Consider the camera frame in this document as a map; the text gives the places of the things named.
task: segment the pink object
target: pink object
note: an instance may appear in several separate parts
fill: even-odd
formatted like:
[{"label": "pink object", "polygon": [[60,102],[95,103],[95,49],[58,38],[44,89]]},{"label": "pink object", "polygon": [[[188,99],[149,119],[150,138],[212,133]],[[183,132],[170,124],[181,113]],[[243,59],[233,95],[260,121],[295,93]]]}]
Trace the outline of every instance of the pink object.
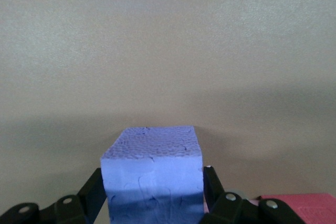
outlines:
[{"label": "pink object", "polygon": [[262,195],[262,199],[280,199],[306,224],[336,224],[336,198],[330,194]]}]

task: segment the foam block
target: foam block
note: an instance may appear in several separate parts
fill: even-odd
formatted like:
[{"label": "foam block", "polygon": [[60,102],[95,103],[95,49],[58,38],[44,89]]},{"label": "foam block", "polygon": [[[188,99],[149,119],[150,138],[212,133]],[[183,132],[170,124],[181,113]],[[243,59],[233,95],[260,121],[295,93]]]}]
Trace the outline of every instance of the foam block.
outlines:
[{"label": "foam block", "polygon": [[192,126],[124,130],[101,158],[111,223],[198,223],[202,167]]},{"label": "foam block", "polygon": [[262,195],[262,199],[280,199],[306,224],[336,223],[336,198],[330,194]]}]

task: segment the foam texture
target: foam texture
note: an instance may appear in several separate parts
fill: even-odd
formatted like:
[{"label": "foam texture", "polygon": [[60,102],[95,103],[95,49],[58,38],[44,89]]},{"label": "foam texture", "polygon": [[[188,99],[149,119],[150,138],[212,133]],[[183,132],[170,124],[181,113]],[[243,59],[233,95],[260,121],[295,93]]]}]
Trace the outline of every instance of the foam texture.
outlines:
[{"label": "foam texture", "polygon": [[192,126],[124,130],[101,158],[111,223],[198,223],[202,166]]}]

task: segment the beige wall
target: beige wall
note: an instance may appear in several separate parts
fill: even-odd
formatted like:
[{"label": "beige wall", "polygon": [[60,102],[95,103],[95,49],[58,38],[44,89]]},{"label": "beige wall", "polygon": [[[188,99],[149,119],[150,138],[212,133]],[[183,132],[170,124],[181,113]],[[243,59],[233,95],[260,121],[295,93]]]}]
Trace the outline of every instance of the beige wall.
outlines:
[{"label": "beige wall", "polygon": [[336,195],[336,0],[0,0],[0,52],[0,212],[144,125],[197,126],[248,197]]}]

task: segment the screw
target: screw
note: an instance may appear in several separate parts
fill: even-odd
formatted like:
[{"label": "screw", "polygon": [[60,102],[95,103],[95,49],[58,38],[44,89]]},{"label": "screw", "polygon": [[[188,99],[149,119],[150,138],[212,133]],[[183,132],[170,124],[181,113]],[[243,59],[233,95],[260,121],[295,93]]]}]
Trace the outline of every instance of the screw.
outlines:
[{"label": "screw", "polygon": [[278,208],[278,204],[276,204],[273,200],[268,200],[266,201],[266,205],[270,208],[273,209],[277,209]]},{"label": "screw", "polygon": [[236,196],[234,194],[227,194],[225,196],[226,199],[231,200],[231,201],[235,201],[236,200]]},{"label": "screw", "polygon": [[70,202],[72,202],[71,198],[66,198],[65,200],[63,200],[63,204],[69,204]]},{"label": "screw", "polygon": [[21,208],[21,209],[19,210],[19,213],[20,213],[20,214],[24,214],[25,212],[28,212],[29,209],[30,209],[30,207],[25,206],[25,207],[23,207],[23,208]]}]

